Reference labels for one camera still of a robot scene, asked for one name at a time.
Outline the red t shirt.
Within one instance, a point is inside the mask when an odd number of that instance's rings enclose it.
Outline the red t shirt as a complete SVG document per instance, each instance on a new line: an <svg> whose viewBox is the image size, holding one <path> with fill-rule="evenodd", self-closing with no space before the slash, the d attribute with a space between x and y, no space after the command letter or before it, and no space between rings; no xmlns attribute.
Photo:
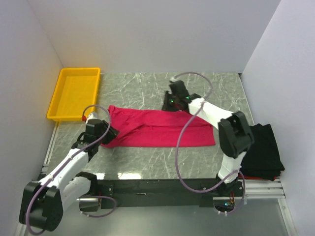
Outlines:
<svg viewBox="0 0 315 236"><path fill-rule="evenodd" d="M181 130L192 115L183 112L137 110L109 106L111 126L118 136L105 148L145 147L174 148ZM180 147L207 147L216 144L213 127L196 117L186 128Z"/></svg>

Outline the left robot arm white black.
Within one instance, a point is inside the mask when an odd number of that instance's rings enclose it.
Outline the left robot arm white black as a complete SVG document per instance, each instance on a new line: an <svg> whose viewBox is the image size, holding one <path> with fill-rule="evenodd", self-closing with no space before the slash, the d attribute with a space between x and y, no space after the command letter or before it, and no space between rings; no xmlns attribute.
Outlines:
<svg viewBox="0 0 315 236"><path fill-rule="evenodd" d="M104 120L86 121L85 131L64 160L50 174L25 186L19 222L29 229L36 227L52 232L65 210L78 198L100 196L96 175L81 169L97 154L100 145L109 144L118 133Z"/></svg>

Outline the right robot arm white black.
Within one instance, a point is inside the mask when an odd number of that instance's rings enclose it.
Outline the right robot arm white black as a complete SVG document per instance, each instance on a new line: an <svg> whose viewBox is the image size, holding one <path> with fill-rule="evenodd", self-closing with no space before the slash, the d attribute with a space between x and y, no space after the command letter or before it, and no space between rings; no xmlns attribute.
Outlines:
<svg viewBox="0 0 315 236"><path fill-rule="evenodd" d="M171 79L171 92L166 92L167 103L181 111L188 112L192 117L182 128L176 144L175 168L180 183L194 193L207 193L216 189L221 196L227 196L240 174L241 162L250 147L254 144L254 136L243 112L224 110L197 94L189 94L183 81ZM180 175L178 167L178 153L180 142L185 130L195 118L201 118L212 125L219 132L220 148L223 159L217 174L217 184L209 189L196 190L189 187Z"/></svg>

